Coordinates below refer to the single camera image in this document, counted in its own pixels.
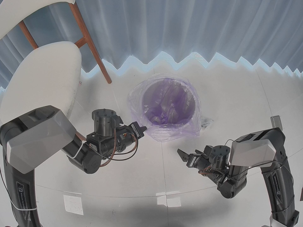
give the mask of wooden chair frame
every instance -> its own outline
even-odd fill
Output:
[[[100,58],[100,55],[95,47],[95,44],[89,34],[89,31],[85,25],[85,22],[83,20],[83,17],[81,15],[81,12],[78,8],[78,5],[77,3],[75,2],[74,4],[72,3],[68,3],[69,4],[69,7],[74,15],[74,18],[76,19],[76,22],[82,32],[82,35],[83,37],[81,39],[79,39],[77,42],[75,42],[75,45],[78,46],[78,48],[82,47],[83,45],[85,45],[87,43],[87,45],[89,46],[98,66],[100,67],[100,70],[102,71],[106,81],[108,83],[112,83],[112,80]],[[37,45],[36,41],[34,40],[34,38],[32,37],[31,33],[28,31],[28,28],[26,27],[24,21],[22,20],[20,23],[19,23],[19,26],[22,30],[22,32],[24,33],[25,37],[27,38],[27,40],[29,41],[29,43],[31,44],[31,46],[34,48],[34,49],[37,49],[39,46]]]

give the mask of purple plastic bag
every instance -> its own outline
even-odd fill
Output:
[[[165,74],[143,81],[129,93],[128,106],[134,120],[157,141],[200,135],[201,102],[185,78]]]

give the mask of robotic arm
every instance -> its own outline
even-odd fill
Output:
[[[271,227],[293,227],[299,212],[294,209],[293,179],[284,141],[282,131],[274,128],[241,136],[231,148],[206,146],[204,152],[195,150],[196,154],[189,155],[178,149],[178,154],[187,167],[197,168],[199,174],[212,180],[225,198],[235,197],[246,186],[248,170],[260,167],[271,203]]]
[[[146,130],[137,122],[122,126],[122,119],[109,109],[93,111],[92,119],[94,132],[87,135],[86,142],[78,138],[63,112],[53,106],[37,108],[1,126],[6,186],[18,227],[42,226],[36,208],[34,170],[42,162],[62,149],[73,165],[92,174],[106,165],[101,164],[102,160],[116,160],[113,155],[133,142],[136,146],[130,152],[137,150]]]

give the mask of chair backrest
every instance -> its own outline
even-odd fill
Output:
[[[0,4],[0,39],[24,18],[56,2],[74,4],[76,0],[3,0]]]

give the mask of white cushion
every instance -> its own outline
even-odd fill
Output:
[[[81,73],[81,53],[72,42],[33,50],[14,73],[0,107],[2,123],[35,108],[52,105],[69,117]]]
[[[69,2],[76,0],[3,0],[0,4],[0,39],[3,38],[21,20],[40,8],[56,2]]]

